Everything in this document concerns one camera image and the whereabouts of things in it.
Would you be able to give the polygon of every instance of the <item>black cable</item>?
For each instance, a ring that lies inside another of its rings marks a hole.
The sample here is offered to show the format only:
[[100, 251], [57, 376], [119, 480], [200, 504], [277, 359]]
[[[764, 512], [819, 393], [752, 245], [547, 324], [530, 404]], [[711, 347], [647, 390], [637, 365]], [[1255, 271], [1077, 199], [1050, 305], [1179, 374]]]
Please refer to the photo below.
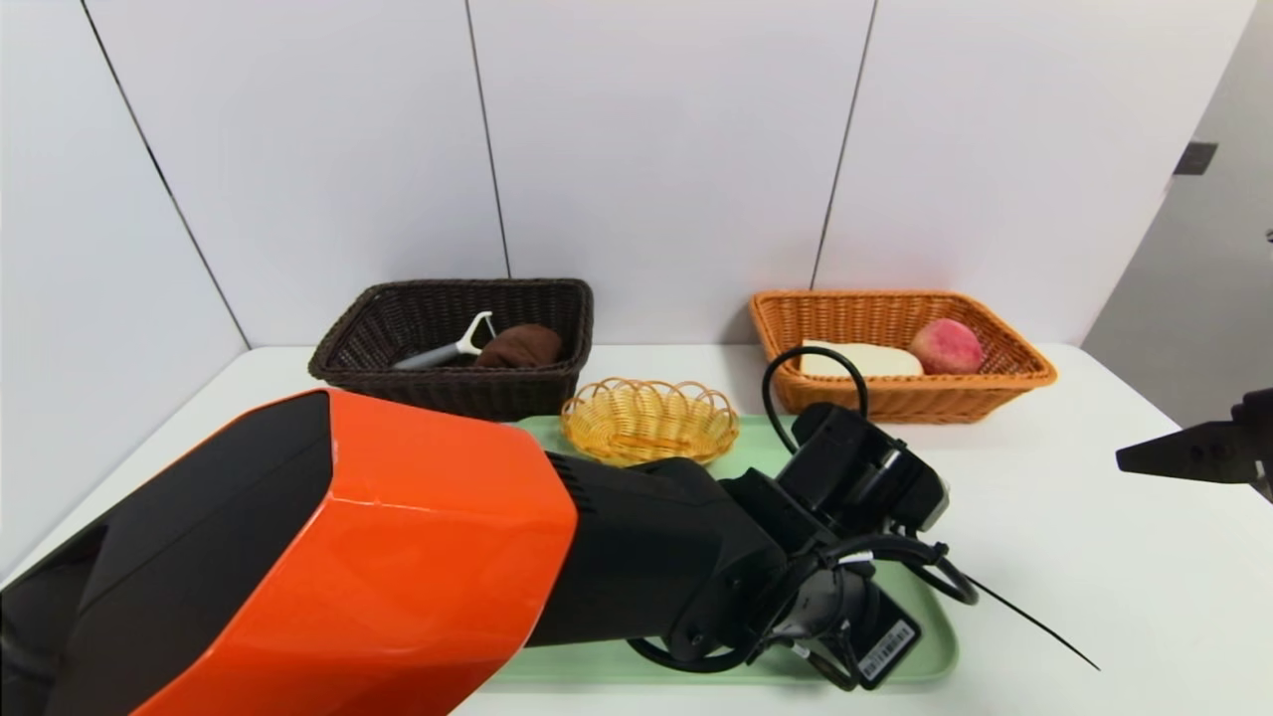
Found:
[[979, 589], [979, 590], [984, 591], [985, 594], [993, 596], [994, 599], [999, 600], [999, 604], [1002, 604], [1002, 605], [1007, 606], [1008, 609], [1016, 612], [1017, 614], [1025, 617], [1026, 620], [1030, 622], [1031, 624], [1039, 627], [1044, 632], [1048, 632], [1048, 634], [1051, 636], [1051, 638], [1059, 641], [1066, 648], [1068, 648], [1069, 651], [1073, 651], [1074, 654], [1077, 654], [1078, 657], [1082, 659], [1083, 661], [1087, 661], [1087, 664], [1090, 664], [1092, 666], [1092, 669], [1096, 669], [1097, 671], [1101, 670], [1101, 668], [1097, 666], [1095, 661], [1092, 661], [1091, 659], [1088, 659], [1082, 651], [1078, 651], [1078, 648], [1076, 648], [1074, 645], [1072, 645], [1068, 641], [1066, 641], [1064, 637], [1062, 637], [1057, 632], [1051, 631], [1051, 628], [1049, 628], [1046, 624], [1044, 624], [1039, 619], [1035, 619], [1030, 614], [1026, 614], [1026, 612], [1023, 609], [1018, 608], [1016, 604], [1012, 604], [1007, 599], [1003, 599], [1002, 596], [994, 594], [993, 590], [990, 590], [989, 587], [987, 587], [981, 582], [974, 580], [973, 577], [969, 577], [967, 575], [965, 575], [964, 578], [966, 578], [967, 581], [970, 581], [974, 585], [976, 585], [976, 589]]
[[[956, 601], [969, 605], [978, 601], [976, 587], [946, 558], [945, 544], [924, 544], [913, 536], [869, 534], [822, 549], [825, 558], [835, 561], [858, 552], [871, 552], [876, 559], [886, 562], [901, 562], [919, 578]], [[946, 580], [938, 578], [928, 571], [928, 567], [936, 567]]]
[[645, 640], [628, 640], [628, 646], [633, 647], [633, 651], [645, 659], [649, 659], [659, 666], [675, 669], [677, 671], [689, 671], [691, 674], [718, 674], [721, 671], [728, 671], [729, 669], [741, 666], [745, 661], [747, 661], [747, 656], [750, 656], [752, 651], [752, 648], [735, 648], [733, 651], [719, 654], [717, 656], [705, 656], [703, 659], [695, 659], [694, 661], [682, 661]]
[[[895, 530], [900, 529], [900, 525], [894, 525], [894, 529]], [[908, 533], [908, 536], [910, 539], [915, 538], [915, 530], [913, 527], [908, 527], [906, 533]], [[945, 594], [947, 596], [951, 596], [953, 599], [959, 599], [959, 596], [955, 596], [955, 595], [952, 595], [948, 591], [951, 587], [950, 587], [950, 585], [945, 580], [937, 578], [928, 569], [924, 569], [923, 567], [917, 568], [915, 566], [909, 564], [909, 563], [906, 564], [906, 568], [910, 569], [920, 580], [924, 580], [925, 582], [928, 582], [928, 585], [932, 586], [933, 589], [941, 591], [942, 594]], [[1034, 617], [1031, 617], [1029, 613], [1026, 613], [1025, 609], [1021, 609], [1016, 604], [1012, 604], [1011, 601], [1008, 601], [1007, 599], [1004, 599], [1003, 596], [1001, 596], [999, 594], [997, 594], [994, 590], [987, 587], [981, 582], [974, 580], [973, 577], [970, 577], [970, 576], [967, 576], [967, 575], [965, 575], [962, 572], [960, 573], [960, 577], [962, 580], [966, 580], [967, 584], [973, 585], [974, 587], [976, 587], [976, 589], [984, 591], [985, 594], [993, 596], [999, 604], [1002, 604], [1002, 605], [1007, 606], [1008, 609], [1016, 612], [1017, 614], [1020, 614], [1021, 617], [1023, 617], [1031, 624], [1034, 624], [1034, 626], [1039, 627], [1040, 629], [1043, 629], [1048, 636], [1050, 636], [1051, 638], [1057, 640], [1058, 642], [1062, 643], [1062, 646], [1064, 646], [1069, 651], [1073, 651], [1080, 659], [1082, 659], [1083, 661], [1086, 661], [1087, 664], [1090, 664], [1092, 666], [1092, 669], [1096, 669], [1097, 671], [1101, 670], [1101, 668], [1097, 666], [1095, 661], [1092, 661], [1091, 659], [1088, 659], [1087, 655], [1085, 655], [1082, 651], [1078, 651], [1078, 648], [1076, 648], [1074, 645], [1072, 645], [1068, 641], [1066, 641], [1066, 638], [1062, 637], [1060, 634], [1058, 634], [1055, 631], [1053, 631], [1051, 627], [1049, 627], [1048, 624], [1044, 624], [1039, 619], [1035, 619]]]
[[787, 434], [783, 424], [778, 420], [778, 410], [774, 409], [774, 396], [770, 395], [769, 385], [774, 380], [774, 372], [777, 372], [783, 363], [797, 355], [825, 355], [840, 366], [844, 366], [844, 369], [847, 369], [853, 377], [853, 385], [858, 390], [858, 414], [867, 418], [869, 409], [867, 380], [862, 377], [862, 372], [853, 364], [853, 361], [849, 361], [830, 348], [822, 348], [820, 345], [797, 345], [796, 348], [779, 353], [777, 358], [769, 362], [769, 366], [765, 367], [765, 375], [760, 378], [760, 400], [765, 404], [765, 415], [769, 417], [769, 424], [773, 426], [774, 432], [778, 433], [778, 440], [783, 441], [783, 446], [792, 454], [796, 452], [797, 445], [791, 436]]

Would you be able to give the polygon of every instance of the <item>white tabletop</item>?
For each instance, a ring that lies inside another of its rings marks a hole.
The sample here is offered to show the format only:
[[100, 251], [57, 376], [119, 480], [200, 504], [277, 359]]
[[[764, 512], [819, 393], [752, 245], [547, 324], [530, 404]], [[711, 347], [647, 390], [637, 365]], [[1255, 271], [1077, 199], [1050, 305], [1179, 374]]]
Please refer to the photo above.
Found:
[[[924, 687], [489, 685], [457, 713], [1268, 713], [1273, 705], [1273, 506], [1241, 485], [1118, 471], [1114, 451], [1176, 429], [1077, 348], [1040, 347], [1051, 387], [975, 426], [891, 426], [950, 484], [928, 536], [965, 572], [1041, 618], [1094, 671], [990, 599], [946, 603], [953, 674]], [[241, 355], [112, 473], [14, 571], [20, 575], [200, 440], [317, 385], [309, 348]], [[760, 413], [759, 347], [596, 347], [582, 381], [696, 380]], [[1225, 408], [1216, 406], [1217, 419]]]

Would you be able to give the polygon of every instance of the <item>pink peach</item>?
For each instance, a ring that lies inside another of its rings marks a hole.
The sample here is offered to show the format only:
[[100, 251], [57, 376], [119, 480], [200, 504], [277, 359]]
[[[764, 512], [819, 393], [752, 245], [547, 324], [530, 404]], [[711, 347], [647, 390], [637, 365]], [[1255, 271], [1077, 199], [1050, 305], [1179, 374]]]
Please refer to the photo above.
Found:
[[915, 334], [910, 352], [919, 358], [924, 373], [975, 373], [985, 353], [973, 329], [951, 319], [937, 319]]

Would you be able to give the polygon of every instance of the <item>small yellow wicker basket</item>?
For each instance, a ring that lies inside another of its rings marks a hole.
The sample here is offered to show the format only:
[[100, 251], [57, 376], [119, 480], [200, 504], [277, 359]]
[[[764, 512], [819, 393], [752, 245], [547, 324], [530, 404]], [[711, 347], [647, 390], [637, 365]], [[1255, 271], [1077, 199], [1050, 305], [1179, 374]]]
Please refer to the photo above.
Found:
[[738, 437], [738, 415], [696, 382], [606, 378], [561, 406], [561, 432], [584, 455], [625, 468], [665, 457], [708, 464]]

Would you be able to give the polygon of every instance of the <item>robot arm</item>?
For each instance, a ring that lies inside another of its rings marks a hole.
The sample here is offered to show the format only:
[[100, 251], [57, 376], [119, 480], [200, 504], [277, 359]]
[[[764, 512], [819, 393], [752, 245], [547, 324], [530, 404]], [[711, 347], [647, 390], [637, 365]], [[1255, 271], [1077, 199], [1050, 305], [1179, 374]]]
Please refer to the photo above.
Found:
[[4, 710], [437, 713], [523, 646], [600, 640], [689, 671], [817, 642], [813, 668], [873, 688], [922, 634], [871, 557], [975, 598], [883, 534], [945, 489], [850, 410], [794, 434], [779, 475], [717, 482], [341, 391], [257, 409], [4, 590]]

